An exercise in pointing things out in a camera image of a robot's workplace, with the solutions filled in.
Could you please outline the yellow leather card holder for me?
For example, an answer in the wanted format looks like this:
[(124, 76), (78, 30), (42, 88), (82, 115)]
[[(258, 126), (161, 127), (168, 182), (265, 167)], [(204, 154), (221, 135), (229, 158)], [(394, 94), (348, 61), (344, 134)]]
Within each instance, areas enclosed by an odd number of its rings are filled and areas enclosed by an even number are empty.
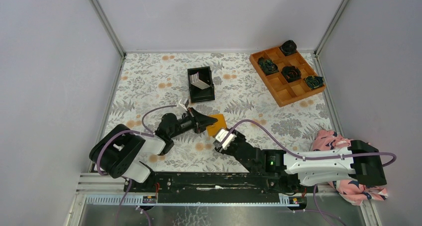
[(217, 119), (216, 123), (206, 127), (209, 137), (214, 137), (221, 129), (227, 129), (227, 124), (223, 114), (219, 113), (209, 116)]

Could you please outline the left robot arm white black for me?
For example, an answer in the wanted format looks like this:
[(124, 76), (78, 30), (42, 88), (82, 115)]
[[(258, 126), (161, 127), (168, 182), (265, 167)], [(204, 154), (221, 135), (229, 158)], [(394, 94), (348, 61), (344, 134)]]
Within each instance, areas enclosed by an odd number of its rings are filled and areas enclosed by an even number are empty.
[(177, 118), (173, 113), (162, 116), (153, 134), (132, 130), (118, 124), (90, 151), (89, 159), (100, 175), (128, 178), (144, 192), (154, 187), (152, 170), (139, 160), (139, 154), (165, 155), (174, 146), (173, 139), (189, 130), (199, 134), (217, 122), (217, 118), (199, 113), (194, 108)]

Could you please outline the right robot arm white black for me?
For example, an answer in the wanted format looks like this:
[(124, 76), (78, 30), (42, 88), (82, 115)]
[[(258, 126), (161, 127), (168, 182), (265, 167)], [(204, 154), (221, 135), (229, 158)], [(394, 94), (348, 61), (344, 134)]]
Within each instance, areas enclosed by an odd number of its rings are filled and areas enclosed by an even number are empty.
[(337, 180), (355, 180), (365, 186), (387, 183), (378, 149), (361, 140), (352, 140), (343, 148), (289, 154), (253, 147), (237, 131), (221, 129), (214, 138), (217, 152), (233, 156), (250, 173), (285, 181), (292, 192)]

